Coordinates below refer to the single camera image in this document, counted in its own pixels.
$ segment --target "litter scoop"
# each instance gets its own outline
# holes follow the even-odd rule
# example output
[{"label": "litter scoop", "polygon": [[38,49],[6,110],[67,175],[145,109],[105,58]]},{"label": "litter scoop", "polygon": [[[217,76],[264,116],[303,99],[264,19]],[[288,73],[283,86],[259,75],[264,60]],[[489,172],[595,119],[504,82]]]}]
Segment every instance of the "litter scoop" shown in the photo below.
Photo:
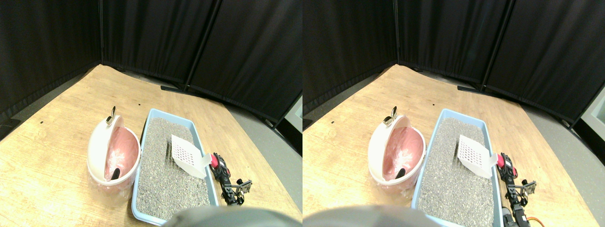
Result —
[{"label": "litter scoop", "polygon": [[489,156],[489,150],[481,143],[460,135],[457,157],[473,173],[480,177],[491,178],[491,168],[498,162],[498,155]]},{"label": "litter scoop", "polygon": [[206,154],[202,157],[195,145],[175,135],[172,135],[172,159],[178,167],[199,179],[206,177],[204,168],[212,162],[212,156]]}]

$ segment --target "litter box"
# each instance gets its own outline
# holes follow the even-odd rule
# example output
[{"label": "litter box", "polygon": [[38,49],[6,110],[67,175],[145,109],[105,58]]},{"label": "litter box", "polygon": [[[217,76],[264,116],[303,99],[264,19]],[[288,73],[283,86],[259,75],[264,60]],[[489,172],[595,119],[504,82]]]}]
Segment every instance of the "litter box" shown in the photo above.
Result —
[{"label": "litter box", "polygon": [[[414,190],[414,196],[412,197],[412,204],[411,207],[413,209],[417,209],[416,206],[418,205],[418,197],[420,196],[420,188],[422,186],[422,176],[424,175],[424,169],[425,169],[425,164],[427,162],[428,159],[430,159],[430,155],[431,155],[431,146],[433,145],[433,139],[435,138],[435,134],[437,134],[437,129],[439,128],[439,125],[441,124],[441,121],[446,119],[446,118],[455,118],[458,119],[464,123],[469,123],[471,125],[475,125],[477,127],[479,127],[482,131],[483,131],[483,137],[484,137],[484,141],[485,141],[485,148],[487,148],[489,150],[489,155],[494,155],[493,151],[491,149],[491,142],[489,141],[489,133],[488,133],[488,128],[485,125],[485,122],[479,119],[476,119],[474,117],[471,116],[467,116],[461,113],[458,113],[456,111],[452,111],[452,110],[448,110],[448,109],[443,109],[441,111],[441,114],[439,115],[439,119],[437,120],[437,124],[435,124],[435,129],[433,130],[433,135],[431,136],[431,141],[428,144],[428,149],[427,149],[427,155],[424,158],[424,162],[422,164],[422,168],[420,169],[420,176],[418,177],[418,182],[416,183],[416,189]],[[493,188],[493,197],[494,197],[494,227],[503,227],[504,223],[502,221],[502,201],[500,200],[500,185],[498,184],[498,172],[495,168],[495,165],[492,167],[492,188]],[[448,222],[446,220],[442,220],[442,219],[438,219],[436,217],[427,215],[427,217],[435,222],[437,222],[437,224],[441,225],[441,226],[452,226],[452,227],[458,227],[460,225],[452,223],[452,222]]]},{"label": "litter box", "polygon": [[[149,115],[147,115],[147,121],[145,122],[145,127],[143,129],[143,137],[141,140],[141,152],[145,152],[144,146],[145,146],[145,136],[146,136],[146,132],[147,132],[147,126],[148,126],[147,122],[150,122],[151,119],[155,118],[155,117],[163,118],[169,122],[183,125],[183,126],[189,128],[189,130],[191,131],[191,134],[193,135],[193,144],[195,145],[195,147],[197,147],[201,151],[202,157],[205,156],[204,148],[201,146],[200,137],[198,136],[197,130],[195,129],[195,125],[193,124],[192,121],[179,117],[179,116],[176,116],[174,114],[169,114],[164,111],[157,110],[157,109],[151,109],[151,111],[149,111]],[[134,191],[132,192],[132,214],[134,214],[134,217],[136,219],[139,219],[139,220],[147,222],[147,223],[151,223],[153,225],[160,226],[160,225],[164,224],[167,220],[163,220],[163,219],[160,219],[160,218],[148,215],[148,214],[144,214],[137,210],[137,193],[138,193],[138,188],[139,188],[139,172],[140,172],[140,170],[141,170],[141,166],[139,165],[137,172],[136,172],[136,177],[134,179]],[[212,180],[212,177],[211,177],[212,173],[210,172],[210,168],[208,166],[205,167],[205,170],[206,170],[206,177],[204,179],[206,180],[206,183],[208,184],[208,199],[210,200],[210,205],[218,206],[217,192],[214,189],[214,181]]]}]

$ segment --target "table surface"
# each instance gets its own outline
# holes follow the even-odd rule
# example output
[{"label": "table surface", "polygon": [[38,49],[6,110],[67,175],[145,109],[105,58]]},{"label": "table surface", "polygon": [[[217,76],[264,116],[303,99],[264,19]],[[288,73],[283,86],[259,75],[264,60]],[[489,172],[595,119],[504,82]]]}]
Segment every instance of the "table surface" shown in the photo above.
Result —
[{"label": "table surface", "polygon": [[[378,190],[368,170],[372,132],[394,106],[422,132],[427,146],[444,108],[485,121],[493,152],[507,154],[518,171],[515,182],[537,182],[525,207],[528,217],[537,217],[546,226],[598,226],[561,162],[519,104],[458,91],[455,85],[400,65],[303,132],[303,216],[351,205],[410,206],[411,196]],[[502,192],[505,187],[499,182]],[[510,207],[504,193],[501,196],[503,206]]]},{"label": "table surface", "polygon": [[[134,218],[130,202],[108,208],[88,189],[88,139],[113,106],[139,138],[152,108],[192,120],[205,151],[225,159],[231,179],[252,180],[243,206],[302,220],[263,155],[222,104],[162,91],[99,65],[0,141],[0,225],[149,225]],[[218,182],[215,187],[220,196]]]}]

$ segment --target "white lid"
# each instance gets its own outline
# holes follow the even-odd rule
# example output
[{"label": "white lid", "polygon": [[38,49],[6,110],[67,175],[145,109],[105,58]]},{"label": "white lid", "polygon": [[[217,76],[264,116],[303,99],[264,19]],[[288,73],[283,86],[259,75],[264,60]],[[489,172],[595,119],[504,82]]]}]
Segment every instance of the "white lid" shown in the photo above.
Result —
[{"label": "white lid", "polygon": [[121,116],[116,115],[112,118],[109,125],[107,125],[106,120],[101,120],[94,128],[88,141],[88,172],[95,181],[102,184],[108,183],[105,180],[105,159],[107,158],[111,134],[115,127],[124,127],[124,120]]}]

